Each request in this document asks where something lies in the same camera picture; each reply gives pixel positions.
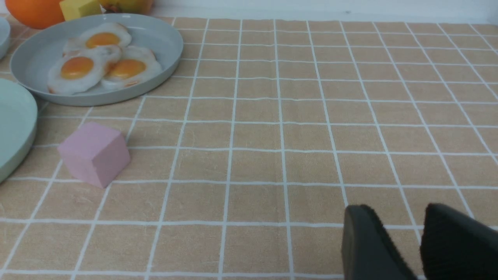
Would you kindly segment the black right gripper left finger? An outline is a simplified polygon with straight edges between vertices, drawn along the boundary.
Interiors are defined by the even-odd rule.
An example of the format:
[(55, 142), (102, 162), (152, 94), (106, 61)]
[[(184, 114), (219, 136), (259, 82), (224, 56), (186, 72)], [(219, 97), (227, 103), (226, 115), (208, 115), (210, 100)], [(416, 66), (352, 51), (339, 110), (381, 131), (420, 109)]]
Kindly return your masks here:
[(346, 207), (341, 254), (345, 280), (418, 279), (368, 205)]

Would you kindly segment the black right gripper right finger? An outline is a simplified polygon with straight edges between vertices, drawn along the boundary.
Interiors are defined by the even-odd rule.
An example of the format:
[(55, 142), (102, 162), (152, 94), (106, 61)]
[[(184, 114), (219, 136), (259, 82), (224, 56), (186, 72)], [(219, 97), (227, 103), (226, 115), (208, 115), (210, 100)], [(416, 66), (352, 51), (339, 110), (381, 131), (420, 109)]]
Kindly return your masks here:
[(498, 278), (497, 231), (445, 204), (427, 206), (420, 253), (429, 280)]

